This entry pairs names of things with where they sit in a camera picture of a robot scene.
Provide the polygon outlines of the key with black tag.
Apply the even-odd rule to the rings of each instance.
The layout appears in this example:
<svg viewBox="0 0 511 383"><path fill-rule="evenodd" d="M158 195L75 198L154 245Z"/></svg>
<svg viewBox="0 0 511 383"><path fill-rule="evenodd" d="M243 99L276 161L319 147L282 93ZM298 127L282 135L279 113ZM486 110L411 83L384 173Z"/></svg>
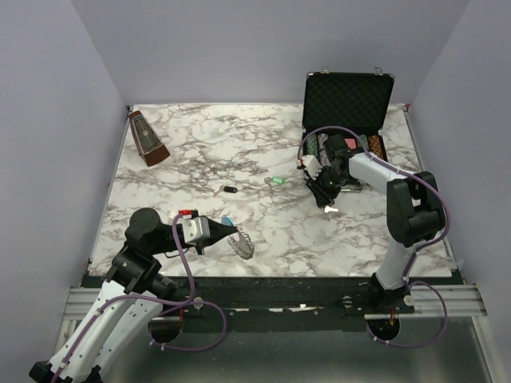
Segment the key with black tag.
<svg viewBox="0 0 511 383"><path fill-rule="evenodd" d="M326 212L326 213L328 213L328 212L338 212L338 211L339 211L339 209L338 209L338 208L336 208L336 207L325 206L325 207L323 208L323 211L324 211L324 212Z"/></svg>

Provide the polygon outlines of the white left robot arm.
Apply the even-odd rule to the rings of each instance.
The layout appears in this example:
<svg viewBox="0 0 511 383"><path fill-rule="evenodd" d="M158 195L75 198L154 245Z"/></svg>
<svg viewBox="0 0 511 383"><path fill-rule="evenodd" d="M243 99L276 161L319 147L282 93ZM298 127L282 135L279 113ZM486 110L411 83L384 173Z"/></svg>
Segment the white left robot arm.
<svg viewBox="0 0 511 383"><path fill-rule="evenodd" d="M30 378L36 382L101 382L115 358L151 319L194 301L194 281L188 282L187 293L181 293L174 281L160 273L156 256L175 251L183 257L190 247L202 252L238 231L196 210L181 211L170 225L162 223L150 207L135 211L123 247L113 258L89 311L48 361L34 364Z"/></svg>

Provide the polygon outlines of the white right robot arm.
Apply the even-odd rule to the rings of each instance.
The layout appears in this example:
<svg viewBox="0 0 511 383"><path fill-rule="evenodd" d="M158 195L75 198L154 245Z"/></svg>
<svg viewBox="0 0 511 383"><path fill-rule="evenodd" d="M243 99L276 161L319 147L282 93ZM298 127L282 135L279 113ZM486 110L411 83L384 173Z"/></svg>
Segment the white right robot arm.
<svg viewBox="0 0 511 383"><path fill-rule="evenodd" d="M356 136L358 146L349 148L343 133L324 143L327 165L315 155L298 152L296 165L307 175L307 187L318 207L331 206L342 187L356 181L386 197L386 226L391 240L382 265L370 278L368 306L388 311L410 291L408 278L418 252L441 241L449 229L448 214L430 172L410 173L370 152L367 142Z"/></svg>

